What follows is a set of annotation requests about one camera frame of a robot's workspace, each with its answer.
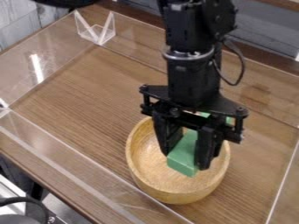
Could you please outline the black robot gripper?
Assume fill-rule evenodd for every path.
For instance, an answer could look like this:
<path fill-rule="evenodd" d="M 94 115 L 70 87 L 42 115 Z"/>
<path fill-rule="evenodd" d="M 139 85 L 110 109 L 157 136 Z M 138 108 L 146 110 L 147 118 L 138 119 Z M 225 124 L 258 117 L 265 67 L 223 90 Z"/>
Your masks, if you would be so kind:
<path fill-rule="evenodd" d="M 183 138 L 183 127 L 210 126 L 233 143 L 242 141 L 249 110 L 221 92 L 221 67 L 215 55 L 167 52 L 167 83 L 140 88 L 142 113 L 153 117 L 162 153 L 167 156 Z"/>

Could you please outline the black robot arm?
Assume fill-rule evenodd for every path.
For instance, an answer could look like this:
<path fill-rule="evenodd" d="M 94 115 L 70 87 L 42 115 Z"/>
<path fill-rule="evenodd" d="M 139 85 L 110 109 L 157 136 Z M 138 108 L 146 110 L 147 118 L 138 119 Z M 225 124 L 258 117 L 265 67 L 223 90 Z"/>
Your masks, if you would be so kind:
<path fill-rule="evenodd" d="M 221 71 L 226 36 L 237 29 L 238 7 L 231 0 L 158 0 L 163 17 L 167 84 L 143 85 L 142 113 L 153 117 L 162 153 L 169 156 L 195 131 L 194 160 L 211 168 L 226 141 L 243 140 L 249 110 L 221 92 L 227 81 Z"/>

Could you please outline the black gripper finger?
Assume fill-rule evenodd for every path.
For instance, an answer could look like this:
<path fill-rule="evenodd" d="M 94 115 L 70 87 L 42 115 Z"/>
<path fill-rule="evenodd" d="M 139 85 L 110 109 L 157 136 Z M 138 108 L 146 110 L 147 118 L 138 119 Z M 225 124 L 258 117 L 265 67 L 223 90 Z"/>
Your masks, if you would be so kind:
<path fill-rule="evenodd" d="M 223 133 L 215 128 L 203 126 L 198 130 L 195 164 L 199 166 L 202 171 L 210 169 L 213 159 L 219 156 L 223 141 Z"/>

